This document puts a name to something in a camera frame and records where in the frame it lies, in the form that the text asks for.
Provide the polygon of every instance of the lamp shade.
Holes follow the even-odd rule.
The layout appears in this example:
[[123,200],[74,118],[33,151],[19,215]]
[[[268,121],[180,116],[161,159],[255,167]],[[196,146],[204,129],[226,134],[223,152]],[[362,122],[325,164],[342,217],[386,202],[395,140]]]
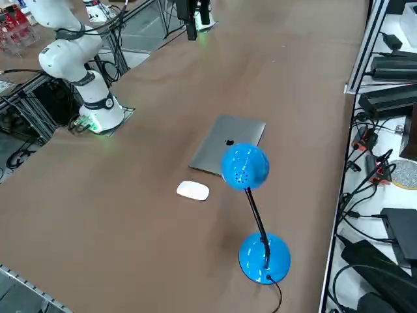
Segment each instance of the lamp shade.
[[231,146],[223,156],[222,177],[237,190],[261,186],[268,174],[268,158],[255,145],[238,143]]

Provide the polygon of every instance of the plastic container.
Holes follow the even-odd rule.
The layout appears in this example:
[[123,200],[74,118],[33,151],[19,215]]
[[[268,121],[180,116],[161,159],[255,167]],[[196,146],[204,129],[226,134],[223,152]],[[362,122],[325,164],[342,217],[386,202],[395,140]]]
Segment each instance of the plastic container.
[[403,15],[399,19],[399,25],[410,46],[417,48],[417,14],[414,12],[414,7],[417,7],[417,2],[405,4]]

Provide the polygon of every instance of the lamp base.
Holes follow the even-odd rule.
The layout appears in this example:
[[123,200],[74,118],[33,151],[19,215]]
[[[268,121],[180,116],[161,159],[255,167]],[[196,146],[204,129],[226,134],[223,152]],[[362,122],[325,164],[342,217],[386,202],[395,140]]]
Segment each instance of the lamp base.
[[254,233],[240,246],[239,264],[243,273],[258,284],[271,285],[272,281],[266,276],[270,275],[273,280],[279,282],[289,271],[291,255],[287,245],[273,233],[267,233],[271,251],[269,266],[265,269],[265,247],[261,242],[261,234]]

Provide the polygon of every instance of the lamp arm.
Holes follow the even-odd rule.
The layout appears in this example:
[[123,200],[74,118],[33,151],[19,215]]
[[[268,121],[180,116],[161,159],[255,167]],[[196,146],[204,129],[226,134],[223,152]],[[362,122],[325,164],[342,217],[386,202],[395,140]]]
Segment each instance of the lamp arm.
[[252,209],[253,216],[255,217],[259,232],[261,233],[261,241],[263,242],[263,245],[265,246],[265,268],[267,269],[269,268],[269,260],[271,256],[268,237],[266,236],[266,231],[263,227],[261,215],[259,215],[259,211],[256,208],[255,200],[253,199],[252,191],[250,190],[250,187],[245,188],[245,193],[246,193],[246,196],[248,197],[249,204]]

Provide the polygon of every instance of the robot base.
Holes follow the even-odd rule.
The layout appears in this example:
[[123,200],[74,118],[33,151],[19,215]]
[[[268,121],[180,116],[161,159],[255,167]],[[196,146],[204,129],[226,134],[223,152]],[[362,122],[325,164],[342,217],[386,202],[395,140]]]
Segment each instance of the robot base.
[[85,116],[89,120],[90,130],[99,134],[105,130],[113,129],[119,126],[124,119],[124,112],[115,97],[113,97],[114,106],[112,109],[90,110],[85,106],[79,109],[79,116]]

